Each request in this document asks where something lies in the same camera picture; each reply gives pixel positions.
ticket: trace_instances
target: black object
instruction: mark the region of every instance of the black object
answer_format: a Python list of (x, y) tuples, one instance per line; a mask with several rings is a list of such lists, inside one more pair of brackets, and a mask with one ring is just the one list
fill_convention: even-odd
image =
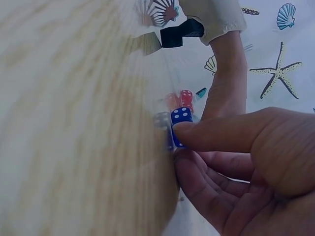
[(181, 47), (183, 45), (183, 37), (202, 37), (203, 32), (203, 25), (194, 19), (186, 20), (179, 26), (161, 29), (162, 47)]

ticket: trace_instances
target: blue die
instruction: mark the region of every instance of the blue die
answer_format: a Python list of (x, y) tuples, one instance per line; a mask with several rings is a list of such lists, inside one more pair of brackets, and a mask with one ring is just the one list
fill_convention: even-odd
[(192, 116), (188, 107), (180, 107), (171, 113), (172, 124), (189, 121), (192, 122)]
[[(171, 113), (171, 119), (172, 119), (173, 125), (183, 122), (183, 121), (192, 122), (192, 115), (191, 115), (190, 109), (188, 107), (180, 107), (174, 110)], [(174, 140), (175, 146), (178, 148), (184, 148), (183, 144), (179, 142), (179, 140), (176, 138), (173, 132), (173, 128), (172, 128), (172, 133), (173, 133), (173, 140)]]

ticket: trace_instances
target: white sleeve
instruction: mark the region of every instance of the white sleeve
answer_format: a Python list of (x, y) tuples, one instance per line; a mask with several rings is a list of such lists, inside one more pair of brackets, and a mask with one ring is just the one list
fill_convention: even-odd
[(209, 45), (213, 39), (229, 31), (243, 31), (246, 21), (238, 0), (179, 0), (188, 19), (195, 19), (204, 27), (201, 42)]

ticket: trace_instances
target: blurred surface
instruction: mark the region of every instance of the blurred surface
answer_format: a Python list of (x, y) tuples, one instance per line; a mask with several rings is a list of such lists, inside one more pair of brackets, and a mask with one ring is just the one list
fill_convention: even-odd
[(136, 3), (0, 3), (0, 235), (161, 235), (178, 187), (153, 116), (173, 88)]

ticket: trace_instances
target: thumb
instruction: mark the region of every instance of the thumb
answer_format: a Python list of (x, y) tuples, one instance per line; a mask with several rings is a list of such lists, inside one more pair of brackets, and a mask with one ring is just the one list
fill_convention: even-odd
[(266, 108), (245, 115), (206, 119), (198, 124), (182, 122), (173, 129), (176, 137), (195, 151), (249, 153), (264, 130), (282, 122), (292, 111)]

